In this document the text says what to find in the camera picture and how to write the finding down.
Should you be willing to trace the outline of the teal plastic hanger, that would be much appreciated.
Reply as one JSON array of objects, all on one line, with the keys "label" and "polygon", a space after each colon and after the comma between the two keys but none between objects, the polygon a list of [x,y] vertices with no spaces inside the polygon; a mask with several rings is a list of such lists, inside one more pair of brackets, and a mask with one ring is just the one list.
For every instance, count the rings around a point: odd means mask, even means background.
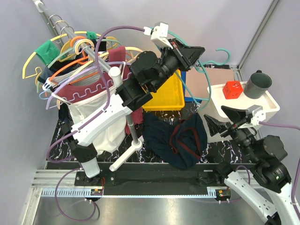
[{"label": "teal plastic hanger", "polygon": [[[218,48],[216,49],[216,52],[218,51],[222,51],[225,52],[227,54],[227,59],[224,62],[215,62],[213,60],[209,60],[207,62],[201,62],[200,60],[198,60],[196,62],[196,65],[194,66],[194,68],[196,69],[196,71],[200,74],[204,74],[207,84],[208,84],[208,88],[209,88],[209,97],[208,98],[200,98],[202,100],[200,105],[198,106],[198,110],[202,111],[204,110],[208,104],[210,103],[211,100],[211,82],[210,82],[210,78],[209,75],[204,67],[204,65],[208,65],[208,64],[212,64],[212,65],[217,65],[217,66],[223,66],[225,64],[227,64],[229,62],[229,60],[231,59],[231,53],[229,52],[229,50],[225,49],[225,48]],[[194,97],[194,95],[192,94],[192,92],[190,91],[190,89],[188,88],[188,86],[186,86],[186,89],[188,91],[188,93],[190,94],[190,96],[195,100],[196,97]]]}]

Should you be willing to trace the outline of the navy tank top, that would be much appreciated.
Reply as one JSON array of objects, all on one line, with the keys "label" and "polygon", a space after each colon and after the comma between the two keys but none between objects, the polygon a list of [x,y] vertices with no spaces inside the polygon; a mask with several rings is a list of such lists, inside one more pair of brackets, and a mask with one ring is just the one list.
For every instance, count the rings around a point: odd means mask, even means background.
[{"label": "navy tank top", "polygon": [[187,170],[197,164],[207,148],[203,120],[194,113],[171,125],[152,113],[143,116],[143,138],[146,148],[154,151],[171,166]]}]

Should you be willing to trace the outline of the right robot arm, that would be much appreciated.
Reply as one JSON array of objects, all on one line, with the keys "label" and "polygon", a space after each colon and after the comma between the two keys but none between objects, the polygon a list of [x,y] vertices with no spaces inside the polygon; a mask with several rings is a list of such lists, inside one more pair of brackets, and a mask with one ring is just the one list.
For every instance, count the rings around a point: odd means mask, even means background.
[{"label": "right robot arm", "polygon": [[213,170],[214,183],[226,185],[235,191],[257,213],[266,225],[298,225],[300,206],[295,198],[296,183],[282,160],[287,156],[278,136],[268,135],[257,140],[250,129],[264,124],[266,113],[262,106],[253,105],[248,109],[234,109],[222,106],[229,122],[221,122],[205,114],[204,118],[211,136],[230,136],[238,145],[248,162],[255,181],[267,192],[270,201],[262,197],[250,184],[245,182],[238,171],[229,163],[222,162]]}]

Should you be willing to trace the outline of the lavender plastic hanger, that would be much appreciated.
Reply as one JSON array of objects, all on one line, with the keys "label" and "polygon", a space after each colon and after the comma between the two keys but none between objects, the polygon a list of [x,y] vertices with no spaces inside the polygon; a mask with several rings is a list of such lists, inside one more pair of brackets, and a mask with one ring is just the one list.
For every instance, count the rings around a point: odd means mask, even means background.
[{"label": "lavender plastic hanger", "polygon": [[[113,61],[113,62],[109,62],[108,63],[108,65],[112,65],[112,64],[131,66],[132,63],[131,62],[127,62],[127,61],[126,62],[125,61]],[[60,82],[59,83],[58,88],[55,89],[55,91],[51,93],[50,97],[47,100],[46,107],[45,107],[46,110],[48,110],[49,108],[51,108],[50,107],[50,102],[54,98],[54,95],[56,95],[67,84],[69,84],[70,82],[72,82],[78,76],[81,76],[81,75],[84,75],[86,73],[89,73],[90,71],[94,72],[94,70],[97,70],[97,72],[98,72],[97,66],[92,66],[92,67],[89,67],[89,68],[86,68],[86,67],[87,67],[86,65],[82,66],[82,68],[80,67],[79,69],[81,69],[81,70],[78,69],[77,71],[75,71],[72,74],[72,76],[70,76],[69,78],[63,80],[64,82]]]}]

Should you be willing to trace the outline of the orange plastic hanger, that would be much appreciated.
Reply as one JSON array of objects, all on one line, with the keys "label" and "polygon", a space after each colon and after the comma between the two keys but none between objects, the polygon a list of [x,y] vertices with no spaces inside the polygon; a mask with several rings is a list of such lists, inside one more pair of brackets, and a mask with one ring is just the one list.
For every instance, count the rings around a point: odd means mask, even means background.
[{"label": "orange plastic hanger", "polygon": [[89,58],[91,58],[87,53],[84,52],[83,48],[80,48],[81,44],[85,44],[84,47],[87,48],[93,48],[95,49],[95,45],[92,39],[85,38],[84,36],[76,36],[68,41],[68,49],[64,52],[61,51],[61,54],[58,55],[49,65],[48,68],[50,68],[56,61],[60,62],[61,56],[65,55],[66,53],[72,51],[74,52],[71,56],[67,56],[65,59],[63,59],[62,63],[63,67],[61,67],[58,71],[56,71],[53,75],[48,77],[43,85],[43,90],[49,89],[55,85],[55,83],[52,82],[54,77],[58,76],[61,72],[64,72],[67,70],[67,73],[70,71],[70,69],[74,69],[76,65],[84,65],[88,62]]}]

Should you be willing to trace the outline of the maroon white tank top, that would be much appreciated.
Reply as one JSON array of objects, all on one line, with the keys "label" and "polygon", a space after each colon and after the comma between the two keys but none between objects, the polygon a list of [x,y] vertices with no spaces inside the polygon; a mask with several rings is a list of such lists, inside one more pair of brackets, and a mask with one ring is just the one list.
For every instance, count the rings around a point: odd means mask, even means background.
[{"label": "maroon white tank top", "polygon": [[[107,102],[105,85],[98,74],[67,84],[58,91],[57,95],[70,103],[68,107],[75,124]],[[99,155],[105,151],[112,153],[118,149],[126,134],[129,133],[127,120],[123,117],[98,135],[93,145]]]}]

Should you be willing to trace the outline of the yellow plastic hanger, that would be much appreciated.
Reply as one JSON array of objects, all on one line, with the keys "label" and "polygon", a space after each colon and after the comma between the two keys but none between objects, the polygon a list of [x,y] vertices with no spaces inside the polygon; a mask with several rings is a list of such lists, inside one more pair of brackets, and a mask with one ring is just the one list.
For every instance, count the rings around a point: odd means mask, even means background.
[{"label": "yellow plastic hanger", "polygon": [[[101,35],[92,31],[73,31],[71,37],[69,38],[72,39],[78,34],[85,34],[88,39],[96,39],[100,38]],[[38,47],[31,55],[30,57],[26,60],[23,68],[22,68],[22,79],[27,79],[30,77],[34,77],[38,75],[38,72],[36,71],[35,74],[26,76],[26,68],[30,61],[33,59],[34,56],[38,56],[40,60],[48,66],[58,55],[61,54],[61,51],[58,49],[58,47],[53,43],[53,41],[60,39],[62,37],[68,36],[67,33],[65,34],[60,34],[59,36],[53,37],[52,39],[47,40],[44,42],[40,47]]]}]

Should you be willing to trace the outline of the white storage box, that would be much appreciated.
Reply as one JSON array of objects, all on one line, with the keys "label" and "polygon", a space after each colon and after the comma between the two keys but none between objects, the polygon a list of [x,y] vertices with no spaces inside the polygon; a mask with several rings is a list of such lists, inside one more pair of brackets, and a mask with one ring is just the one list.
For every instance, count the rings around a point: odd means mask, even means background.
[{"label": "white storage box", "polygon": [[231,137],[222,138],[220,134],[216,134],[211,136],[209,133],[209,127],[207,122],[205,121],[204,115],[207,114],[218,121],[221,122],[229,122],[229,118],[225,115],[225,113],[221,110],[221,106],[225,105],[235,109],[247,109],[253,105],[262,106],[265,115],[266,122],[271,119],[279,110],[280,106],[272,97],[272,95],[266,91],[261,97],[258,99],[248,98],[244,93],[237,99],[225,99],[223,94],[224,84],[212,85],[211,87],[211,99],[208,105],[204,109],[199,109],[198,114],[201,116],[204,124],[205,131],[207,133],[208,143],[221,142],[231,140]]}]

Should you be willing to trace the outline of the pink board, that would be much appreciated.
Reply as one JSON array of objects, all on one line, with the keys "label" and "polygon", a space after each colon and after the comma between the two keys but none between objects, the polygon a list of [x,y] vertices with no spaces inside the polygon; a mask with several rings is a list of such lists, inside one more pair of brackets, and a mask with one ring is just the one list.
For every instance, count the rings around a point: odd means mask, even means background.
[{"label": "pink board", "polygon": [[[206,68],[210,84],[225,84],[234,80],[234,72],[231,69]],[[204,73],[199,73],[195,68],[186,72],[185,84],[195,98],[208,98],[208,83]]]}]

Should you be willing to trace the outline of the red cube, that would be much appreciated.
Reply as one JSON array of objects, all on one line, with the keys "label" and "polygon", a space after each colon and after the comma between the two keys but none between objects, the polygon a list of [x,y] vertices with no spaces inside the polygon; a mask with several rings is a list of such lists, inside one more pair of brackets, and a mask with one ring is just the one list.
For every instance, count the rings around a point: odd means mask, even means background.
[{"label": "red cube", "polygon": [[227,81],[223,87],[225,99],[237,99],[243,92],[240,81]]}]

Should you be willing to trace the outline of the yellow plastic tray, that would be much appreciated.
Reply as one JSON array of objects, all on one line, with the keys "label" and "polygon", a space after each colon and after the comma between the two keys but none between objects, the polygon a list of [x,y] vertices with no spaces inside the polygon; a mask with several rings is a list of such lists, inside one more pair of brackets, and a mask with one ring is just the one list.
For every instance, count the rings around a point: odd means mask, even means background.
[{"label": "yellow plastic tray", "polygon": [[185,106],[181,72],[176,71],[142,106],[145,111],[179,111]]}]

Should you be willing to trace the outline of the dark green mug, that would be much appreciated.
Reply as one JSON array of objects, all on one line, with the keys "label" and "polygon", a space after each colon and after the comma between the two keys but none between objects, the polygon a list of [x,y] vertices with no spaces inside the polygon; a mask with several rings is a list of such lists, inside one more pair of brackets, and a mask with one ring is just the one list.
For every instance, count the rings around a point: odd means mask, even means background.
[{"label": "dark green mug", "polygon": [[244,87],[244,94],[251,99],[260,98],[272,85],[272,79],[261,70],[253,73]]}]

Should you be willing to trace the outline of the metal clothes rack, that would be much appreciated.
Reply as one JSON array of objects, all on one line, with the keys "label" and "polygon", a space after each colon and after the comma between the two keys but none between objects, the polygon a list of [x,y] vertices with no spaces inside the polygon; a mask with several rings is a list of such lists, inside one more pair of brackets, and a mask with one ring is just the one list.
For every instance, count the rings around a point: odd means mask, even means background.
[{"label": "metal clothes rack", "polygon": [[[143,136],[141,136],[140,138],[137,138],[136,136],[134,123],[130,115],[134,111],[133,107],[131,110],[131,108],[128,108],[127,106],[122,106],[123,102],[120,95],[117,94],[117,89],[116,92],[111,96],[110,90],[107,86],[107,81],[105,80],[104,76],[101,75],[102,69],[100,67],[102,67],[112,78],[113,84],[116,88],[121,87],[121,85],[123,84],[121,70],[118,67],[109,66],[108,63],[106,63],[98,56],[98,45],[100,44],[100,41],[102,40],[104,35],[106,35],[106,33],[104,33],[97,42],[94,55],[92,50],[87,50],[87,54],[94,60],[94,63],[96,64],[98,72],[100,74],[100,78],[105,84],[107,102],[87,118],[77,124],[74,124],[71,127],[70,133],[64,135],[61,139],[54,142],[49,147],[49,150],[47,152],[47,160],[56,164],[76,158],[81,166],[80,170],[84,169],[88,177],[93,177],[100,173],[100,168],[96,159],[97,151],[95,149],[91,149],[92,155],[91,157],[88,156],[88,145],[92,144],[92,141],[95,139],[95,137],[97,137],[100,133],[102,133],[105,129],[107,129],[120,118],[126,117],[133,141],[131,143],[131,146],[113,163],[113,165],[109,167],[109,169],[112,172],[116,171],[123,163],[127,161],[128,158],[131,157],[134,152],[142,149],[144,142]],[[65,101],[66,103],[68,103],[68,101],[60,98],[58,95],[54,95],[54,97],[62,102]],[[50,159],[50,151],[57,144],[63,142],[69,137],[74,138],[74,140],[70,142],[70,147],[72,143],[75,145],[75,147],[72,149],[72,156],[61,160]],[[79,157],[79,153],[83,153],[82,159]]]}]

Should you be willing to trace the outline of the green garment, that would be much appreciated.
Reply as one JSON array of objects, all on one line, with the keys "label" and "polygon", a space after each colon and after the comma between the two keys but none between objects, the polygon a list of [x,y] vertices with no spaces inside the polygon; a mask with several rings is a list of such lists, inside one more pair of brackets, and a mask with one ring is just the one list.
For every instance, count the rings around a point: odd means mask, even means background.
[{"label": "green garment", "polygon": [[55,67],[62,68],[68,64],[71,64],[70,66],[77,64],[84,65],[88,61],[86,52],[77,55],[74,50],[76,41],[85,39],[84,36],[70,38],[61,50],[53,43],[53,41],[58,38],[60,38],[60,36],[46,41],[34,51],[49,69],[54,69]]}]

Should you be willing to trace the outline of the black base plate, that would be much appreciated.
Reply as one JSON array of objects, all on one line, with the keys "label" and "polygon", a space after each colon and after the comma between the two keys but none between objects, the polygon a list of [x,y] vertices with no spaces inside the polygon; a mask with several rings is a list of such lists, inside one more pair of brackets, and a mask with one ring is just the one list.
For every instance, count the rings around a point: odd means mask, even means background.
[{"label": "black base plate", "polygon": [[83,171],[74,171],[66,177],[75,187],[89,188],[89,196],[108,198],[197,198],[214,197],[217,187],[225,185],[214,181],[214,170],[227,166],[220,164],[196,164],[188,170],[180,170],[168,164],[125,163],[110,171],[108,163],[100,163],[100,174],[88,178]]}]

